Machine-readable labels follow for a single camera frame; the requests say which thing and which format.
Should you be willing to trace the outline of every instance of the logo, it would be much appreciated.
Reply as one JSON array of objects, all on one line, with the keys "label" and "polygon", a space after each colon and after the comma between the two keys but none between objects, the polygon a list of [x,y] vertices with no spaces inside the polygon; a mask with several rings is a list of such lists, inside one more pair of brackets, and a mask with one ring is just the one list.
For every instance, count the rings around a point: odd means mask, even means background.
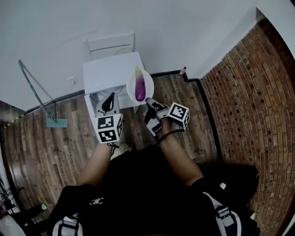
[{"label": "logo", "polygon": [[94,200],[92,200],[91,203],[89,203],[89,205],[102,204],[102,201],[101,200],[103,200],[103,197],[102,198],[94,199]]}]

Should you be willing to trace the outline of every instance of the purple eggplant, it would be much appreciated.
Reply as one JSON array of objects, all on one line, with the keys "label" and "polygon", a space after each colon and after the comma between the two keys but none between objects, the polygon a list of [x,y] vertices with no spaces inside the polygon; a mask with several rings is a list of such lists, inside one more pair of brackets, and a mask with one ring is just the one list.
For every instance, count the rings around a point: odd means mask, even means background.
[{"label": "purple eggplant", "polygon": [[146,98],[146,85],[141,69],[135,67],[135,98],[138,101],[143,101]]}]

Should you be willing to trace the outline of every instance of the mop handle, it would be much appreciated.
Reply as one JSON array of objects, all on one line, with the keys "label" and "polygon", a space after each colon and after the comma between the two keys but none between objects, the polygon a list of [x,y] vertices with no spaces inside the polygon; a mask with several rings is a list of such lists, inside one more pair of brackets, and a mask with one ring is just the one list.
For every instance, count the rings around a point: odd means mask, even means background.
[{"label": "mop handle", "polygon": [[29,78],[27,77],[27,74],[26,74],[25,71],[24,71],[24,70],[26,70],[26,71],[29,73],[28,69],[25,67],[25,65],[23,64],[23,62],[22,62],[21,60],[18,60],[18,64],[19,64],[20,69],[22,70],[24,76],[26,77],[26,80],[27,80],[27,82],[28,82],[28,84],[29,84],[31,90],[33,91],[35,97],[37,98],[37,100],[39,101],[40,105],[43,107],[43,109],[45,110],[45,112],[47,113],[48,118],[49,118],[49,116],[50,116],[49,111],[48,111],[48,110],[46,109],[46,107],[44,106],[43,102],[42,102],[41,99],[39,98],[39,96],[38,96],[38,94],[37,94],[35,88],[33,87],[32,83],[30,82]]}]

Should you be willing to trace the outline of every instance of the brick wall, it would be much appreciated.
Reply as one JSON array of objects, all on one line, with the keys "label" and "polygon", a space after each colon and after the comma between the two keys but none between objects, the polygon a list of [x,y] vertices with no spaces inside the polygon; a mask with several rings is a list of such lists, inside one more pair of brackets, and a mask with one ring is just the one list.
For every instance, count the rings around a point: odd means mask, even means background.
[{"label": "brick wall", "polygon": [[260,173],[250,208],[262,235],[278,232],[295,192],[294,68],[264,19],[202,78],[225,162],[255,165]]}]

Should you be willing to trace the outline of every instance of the buckle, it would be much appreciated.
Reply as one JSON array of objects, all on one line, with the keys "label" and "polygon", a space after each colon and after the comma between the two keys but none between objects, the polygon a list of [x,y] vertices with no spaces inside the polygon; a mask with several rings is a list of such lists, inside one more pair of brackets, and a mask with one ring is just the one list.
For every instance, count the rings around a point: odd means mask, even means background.
[{"label": "buckle", "polygon": [[228,207],[225,207],[219,211],[217,211],[218,217],[222,220],[222,223],[225,227],[230,226],[234,223],[233,218],[231,217],[231,213]]}]

